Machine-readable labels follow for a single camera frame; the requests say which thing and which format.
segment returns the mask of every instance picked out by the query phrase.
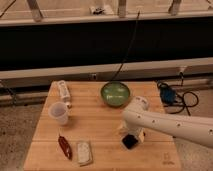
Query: white cup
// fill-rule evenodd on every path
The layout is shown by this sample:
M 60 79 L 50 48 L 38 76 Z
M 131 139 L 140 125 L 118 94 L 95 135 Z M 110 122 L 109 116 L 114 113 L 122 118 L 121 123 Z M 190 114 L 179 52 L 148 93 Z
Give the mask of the white cup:
M 63 102 L 53 103 L 48 109 L 48 114 L 51 118 L 57 120 L 60 125 L 66 125 L 68 122 L 68 108 Z

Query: red object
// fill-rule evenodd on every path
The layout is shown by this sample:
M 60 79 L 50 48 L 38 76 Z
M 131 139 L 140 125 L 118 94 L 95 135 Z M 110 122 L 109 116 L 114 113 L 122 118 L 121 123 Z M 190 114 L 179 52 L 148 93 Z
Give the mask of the red object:
M 59 143 L 61 149 L 63 150 L 64 155 L 69 160 L 72 160 L 72 150 L 71 150 L 71 147 L 70 147 L 68 141 L 66 140 L 66 138 L 64 138 L 64 137 L 62 137 L 62 136 L 59 135 L 59 137 L 58 137 L 58 143 Z

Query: concrete floor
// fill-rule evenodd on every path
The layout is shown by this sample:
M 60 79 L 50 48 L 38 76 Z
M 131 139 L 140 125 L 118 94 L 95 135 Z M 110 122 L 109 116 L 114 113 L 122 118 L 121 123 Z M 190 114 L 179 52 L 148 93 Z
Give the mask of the concrete floor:
M 200 103 L 192 116 L 213 117 L 213 88 L 193 91 Z M 43 104 L 0 108 L 0 171 L 21 171 Z M 183 171 L 210 171 L 213 149 L 175 138 Z

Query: wooden table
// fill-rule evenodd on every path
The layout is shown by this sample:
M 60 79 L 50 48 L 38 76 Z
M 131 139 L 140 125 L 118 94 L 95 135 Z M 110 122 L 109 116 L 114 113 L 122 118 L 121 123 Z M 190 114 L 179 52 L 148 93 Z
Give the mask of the wooden table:
M 111 108 L 102 101 L 100 89 L 104 82 L 67 82 L 72 96 L 69 123 L 59 126 L 48 116 L 48 107 L 59 101 L 56 82 L 53 82 L 38 122 L 24 170 L 42 171 L 166 171 L 181 170 L 179 157 L 171 136 L 144 129 L 145 142 L 132 150 L 122 144 L 117 128 L 124 107 Z M 125 82 L 133 96 L 144 96 L 149 110 L 164 112 L 154 82 Z M 59 132 L 72 147 L 73 159 L 65 158 L 57 139 Z M 76 142 L 91 142 L 93 163 L 79 167 Z

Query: green bowl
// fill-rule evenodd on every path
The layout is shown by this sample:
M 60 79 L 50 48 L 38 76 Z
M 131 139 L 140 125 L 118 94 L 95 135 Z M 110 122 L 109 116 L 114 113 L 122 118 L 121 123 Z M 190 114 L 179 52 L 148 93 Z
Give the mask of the green bowl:
M 130 96 L 129 88 L 120 82 L 109 82 L 101 89 L 101 97 L 105 103 L 113 107 L 125 104 Z

